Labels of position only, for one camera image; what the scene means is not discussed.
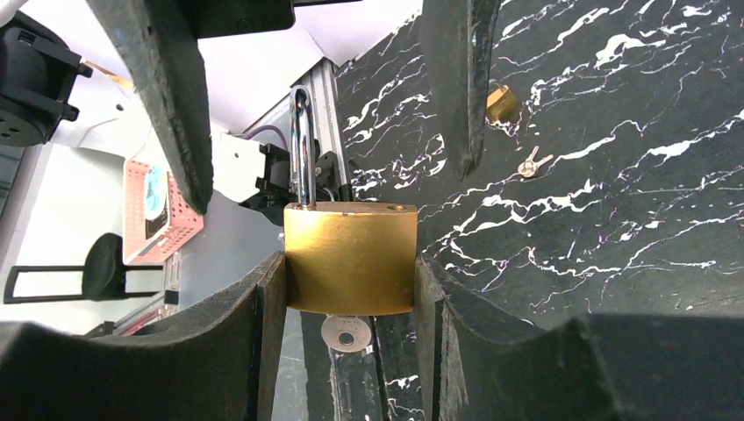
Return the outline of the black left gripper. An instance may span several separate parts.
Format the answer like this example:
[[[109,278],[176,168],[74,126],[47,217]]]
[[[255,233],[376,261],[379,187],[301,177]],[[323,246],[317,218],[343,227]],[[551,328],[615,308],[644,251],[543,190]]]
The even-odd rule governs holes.
[[[125,0],[88,5],[131,73],[183,198],[205,214],[214,172],[197,39],[287,30],[295,24],[296,8],[353,1],[181,0],[179,7],[176,1]]]

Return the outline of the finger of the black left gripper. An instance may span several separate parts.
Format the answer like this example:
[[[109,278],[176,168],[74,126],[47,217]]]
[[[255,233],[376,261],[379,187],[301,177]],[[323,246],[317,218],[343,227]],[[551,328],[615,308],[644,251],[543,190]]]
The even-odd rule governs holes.
[[[418,40],[439,118],[447,162],[457,180],[483,155],[491,52],[499,0],[425,0]]]

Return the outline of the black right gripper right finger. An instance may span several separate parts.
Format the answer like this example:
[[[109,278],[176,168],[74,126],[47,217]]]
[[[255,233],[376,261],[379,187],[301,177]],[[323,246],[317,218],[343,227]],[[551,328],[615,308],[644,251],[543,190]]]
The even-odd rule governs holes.
[[[588,314],[543,330],[416,261],[430,420],[740,420],[741,318]]]

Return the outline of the silver key pair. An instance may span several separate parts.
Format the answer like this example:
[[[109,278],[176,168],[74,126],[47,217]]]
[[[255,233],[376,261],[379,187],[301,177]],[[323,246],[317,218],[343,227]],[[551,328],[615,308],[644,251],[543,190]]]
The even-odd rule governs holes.
[[[535,146],[528,157],[518,165],[518,174],[523,178],[532,178],[536,176],[540,168],[554,158],[552,154],[549,154],[536,160],[536,155],[539,152],[539,149],[539,146]]]

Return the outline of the thin silver key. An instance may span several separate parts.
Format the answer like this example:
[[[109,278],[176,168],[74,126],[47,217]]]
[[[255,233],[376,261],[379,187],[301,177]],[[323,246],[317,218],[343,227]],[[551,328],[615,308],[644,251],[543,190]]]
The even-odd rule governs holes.
[[[320,332],[325,343],[341,353],[360,352],[372,339],[370,327],[358,317],[329,316]]]

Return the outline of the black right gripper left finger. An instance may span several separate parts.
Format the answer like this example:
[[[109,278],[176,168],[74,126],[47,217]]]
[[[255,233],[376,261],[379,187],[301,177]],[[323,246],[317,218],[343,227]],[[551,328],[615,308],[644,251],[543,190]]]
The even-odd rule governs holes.
[[[285,256],[130,336],[1,325],[4,420],[268,420],[286,314]]]

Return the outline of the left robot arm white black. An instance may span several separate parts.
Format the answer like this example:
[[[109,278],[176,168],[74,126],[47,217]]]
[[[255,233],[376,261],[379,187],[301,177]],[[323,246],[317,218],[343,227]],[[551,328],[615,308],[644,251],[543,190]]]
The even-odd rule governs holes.
[[[268,165],[255,149],[211,141],[200,39],[283,30],[296,1],[93,1],[90,8],[131,73],[176,184],[205,214],[214,191],[243,203],[261,190]],[[458,179],[483,155],[498,1],[426,1],[419,44],[440,118],[447,161]]]

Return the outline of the small brass padlock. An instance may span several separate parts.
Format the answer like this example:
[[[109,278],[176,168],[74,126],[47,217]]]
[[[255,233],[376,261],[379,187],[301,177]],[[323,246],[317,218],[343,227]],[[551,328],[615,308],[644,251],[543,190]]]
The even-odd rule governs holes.
[[[513,89],[498,82],[490,82],[489,89],[485,112],[487,122],[494,125],[512,121],[519,108]]]

